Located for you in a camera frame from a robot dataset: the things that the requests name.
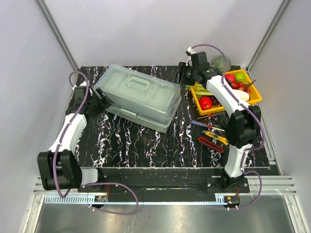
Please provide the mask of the clear plastic tool box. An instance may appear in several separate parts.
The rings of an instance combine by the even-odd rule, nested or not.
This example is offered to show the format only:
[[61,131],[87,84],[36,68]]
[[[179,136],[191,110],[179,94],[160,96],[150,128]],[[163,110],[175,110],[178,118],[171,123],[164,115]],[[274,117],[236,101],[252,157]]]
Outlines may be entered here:
[[181,101],[180,86],[111,65],[94,85],[113,101],[109,113],[166,133]]

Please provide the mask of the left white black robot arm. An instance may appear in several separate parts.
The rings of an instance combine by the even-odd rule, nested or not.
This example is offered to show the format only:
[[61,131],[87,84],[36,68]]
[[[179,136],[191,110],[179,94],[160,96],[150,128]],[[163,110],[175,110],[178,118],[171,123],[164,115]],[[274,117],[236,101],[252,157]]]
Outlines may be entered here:
[[83,172],[76,158],[76,146],[87,122],[112,105],[100,88],[77,86],[66,110],[65,122],[56,141],[46,152],[37,156],[41,182],[45,190],[79,188],[83,183],[95,192],[105,187],[98,172]]

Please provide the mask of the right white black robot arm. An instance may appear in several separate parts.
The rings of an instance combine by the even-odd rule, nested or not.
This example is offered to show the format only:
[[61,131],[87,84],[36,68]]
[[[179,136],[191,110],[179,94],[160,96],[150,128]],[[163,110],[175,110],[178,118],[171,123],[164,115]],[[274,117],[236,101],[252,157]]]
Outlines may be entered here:
[[179,63],[178,82],[185,85],[201,84],[216,97],[229,116],[225,129],[229,142],[228,160],[223,175],[214,183],[217,190],[232,192],[243,184],[246,156],[260,134],[261,111],[234,93],[220,71],[210,67],[204,51],[190,50],[186,54],[190,58],[186,63]]

